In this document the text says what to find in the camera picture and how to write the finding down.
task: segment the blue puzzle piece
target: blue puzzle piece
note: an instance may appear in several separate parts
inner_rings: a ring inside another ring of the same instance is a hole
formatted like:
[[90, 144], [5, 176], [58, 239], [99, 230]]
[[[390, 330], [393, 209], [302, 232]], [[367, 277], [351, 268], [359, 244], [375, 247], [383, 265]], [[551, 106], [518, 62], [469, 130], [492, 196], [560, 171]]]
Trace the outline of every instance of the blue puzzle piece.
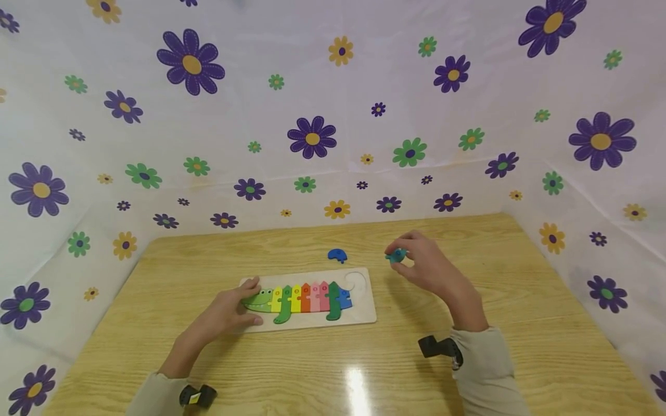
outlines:
[[350, 297], [348, 290], [340, 288], [340, 296], [337, 299], [338, 302], [340, 302], [340, 309], [352, 307], [352, 298]]
[[344, 263], [344, 261], [347, 260], [347, 253], [345, 253], [344, 250], [341, 248], [334, 248], [333, 250], [328, 252], [328, 259], [329, 260], [336, 259], [340, 263]]
[[396, 248], [396, 251], [392, 252], [390, 255], [386, 254], [384, 258], [387, 258], [391, 263], [400, 263], [404, 260], [407, 255], [407, 250], [403, 248]]

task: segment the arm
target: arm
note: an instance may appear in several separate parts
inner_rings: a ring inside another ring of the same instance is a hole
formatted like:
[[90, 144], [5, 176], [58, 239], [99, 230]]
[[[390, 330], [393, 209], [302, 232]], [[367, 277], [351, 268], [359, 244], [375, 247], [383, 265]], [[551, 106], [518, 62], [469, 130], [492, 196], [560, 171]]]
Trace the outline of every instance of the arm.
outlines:
[[458, 393], [467, 416], [529, 415], [513, 378], [513, 364], [499, 329], [490, 327], [481, 295], [444, 256], [437, 244], [418, 231], [393, 241], [386, 253], [407, 249], [414, 266], [393, 263], [391, 268], [413, 284], [441, 298], [454, 321], [451, 338], [463, 356], [454, 370]]
[[212, 303], [176, 338], [162, 367], [150, 374], [132, 399], [127, 416], [181, 416], [180, 392], [187, 386], [187, 377], [206, 345], [234, 328], [261, 325], [260, 316], [239, 314], [238, 303], [261, 290], [259, 278], [242, 286], [217, 294]]

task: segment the left hand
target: left hand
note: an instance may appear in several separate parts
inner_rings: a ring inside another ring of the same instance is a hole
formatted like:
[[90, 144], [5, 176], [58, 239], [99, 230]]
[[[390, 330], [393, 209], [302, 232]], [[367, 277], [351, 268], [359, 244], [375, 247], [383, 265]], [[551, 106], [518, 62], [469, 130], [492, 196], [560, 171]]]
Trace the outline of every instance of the left hand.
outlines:
[[187, 328], [183, 335], [195, 338], [203, 347], [224, 333], [236, 328], [261, 325], [264, 320], [254, 313], [239, 313], [240, 300], [254, 296], [261, 290], [259, 277], [246, 280], [235, 289], [224, 290]]

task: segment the hand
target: hand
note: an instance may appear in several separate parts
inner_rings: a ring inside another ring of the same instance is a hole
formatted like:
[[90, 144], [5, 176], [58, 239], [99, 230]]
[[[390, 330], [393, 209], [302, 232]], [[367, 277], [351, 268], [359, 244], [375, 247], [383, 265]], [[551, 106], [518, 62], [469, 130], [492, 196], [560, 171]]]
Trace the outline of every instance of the hand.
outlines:
[[202, 345], [207, 345], [223, 333], [230, 333], [238, 327], [261, 325], [264, 320], [253, 313], [239, 313], [240, 300], [256, 295], [261, 290], [259, 277], [246, 280], [241, 286], [224, 290], [187, 328], [185, 333]]
[[488, 328], [481, 295], [472, 283], [444, 256], [437, 244], [413, 230], [398, 237], [384, 253], [407, 249], [412, 267], [391, 263], [391, 268], [417, 285], [439, 296], [449, 307], [456, 329], [483, 331]]

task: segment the table surface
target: table surface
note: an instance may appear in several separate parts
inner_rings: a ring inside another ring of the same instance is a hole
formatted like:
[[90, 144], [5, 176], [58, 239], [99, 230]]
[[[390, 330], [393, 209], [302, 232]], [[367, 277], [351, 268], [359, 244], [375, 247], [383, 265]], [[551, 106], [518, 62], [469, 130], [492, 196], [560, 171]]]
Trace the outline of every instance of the table surface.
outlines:
[[[207, 414], [461, 415], [450, 360], [425, 359], [417, 344], [432, 333], [446, 335], [450, 315], [384, 259], [386, 245], [412, 228], [436, 239], [481, 292], [488, 319], [509, 344], [533, 414], [659, 414], [505, 214], [155, 240], [45, 413], [123, 413], [174, 338], [217, 291], [243, 277], [367, 267], [376, 323], [252, 333], [210, 344], [190, 378], [219, 393]], [[344, 249], [349, 260], [328, 260], [332, 248]]]

